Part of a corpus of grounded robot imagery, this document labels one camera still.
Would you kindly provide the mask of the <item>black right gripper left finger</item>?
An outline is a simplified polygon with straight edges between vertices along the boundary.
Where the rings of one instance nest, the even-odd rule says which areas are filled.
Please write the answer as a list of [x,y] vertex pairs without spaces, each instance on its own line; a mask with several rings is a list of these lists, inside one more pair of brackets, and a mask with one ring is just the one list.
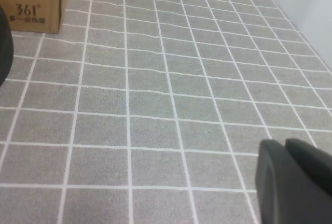
[[260,142],[255,185],[262,223],[331,223],[331,196],[305,174],[285,144]]

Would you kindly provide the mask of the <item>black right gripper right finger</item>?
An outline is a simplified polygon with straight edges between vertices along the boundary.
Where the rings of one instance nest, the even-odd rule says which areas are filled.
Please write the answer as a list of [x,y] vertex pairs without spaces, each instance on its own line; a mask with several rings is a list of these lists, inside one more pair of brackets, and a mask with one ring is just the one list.
[[297,138],[286,139],[285,148],[305,174],[331,196],[331,155]]

